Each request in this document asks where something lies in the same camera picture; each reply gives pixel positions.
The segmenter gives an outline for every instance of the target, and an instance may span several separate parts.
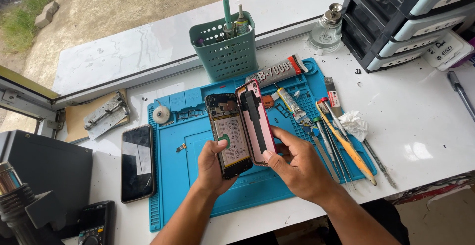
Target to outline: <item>sim card tray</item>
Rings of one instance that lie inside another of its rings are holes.
[[[277,105],[275,106],[275,108],[280,112],[280,114],[282,116],[284,116],[285,118],[289,118],[290,117],[290,113],[284,108],[282,107],[282,105],[280,105],[280,103],[277,103]]]

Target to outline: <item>crumpled tissue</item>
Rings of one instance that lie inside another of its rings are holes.
[[[339,118],[341,125],[345,130],[352,134],[360,142],[366,138],[368,134],[368,128],[370,124],[361,119],[359,116],[359,111],[350,111],[346,112],[344,115],[341,115]]]

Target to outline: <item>brick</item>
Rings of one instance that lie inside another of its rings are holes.
[[[51,14],[55,14],[58,11],[58,9],[59,9],[59,5],[56,3],[56,1],[53,1],[43,8],[43,13],[49,12]]]
[[[48,25],[53,20],[53,15],[49,12],[43,12],[38,15],[35,20],[35,26],[38,28],[43,28]]]

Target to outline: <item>b-7000 glue tube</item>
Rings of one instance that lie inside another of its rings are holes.
[[[305,72],[308,72],[308,70],[304,63],[302,60],[300,60],[300,57],[297,54],[294,54],[270,68],[259,70],[253,75],[246,77],[246,82],[256,79],[258,81],[259,87],[263,88],[270,84]]]

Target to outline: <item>teal plastic basket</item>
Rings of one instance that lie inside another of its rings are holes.
[[[239,13],[231,15],[234,22]],[[217,82],[259,69],[256,60],[256,36],[251,14],[244,11],[249,20],[250,31],[228,40],[216,42],[215,38],[223,32],[224,18],[195,25],[190,29],[190,42],[205,67],[210,82]],[[200,38],[205,46],[195,46]]]

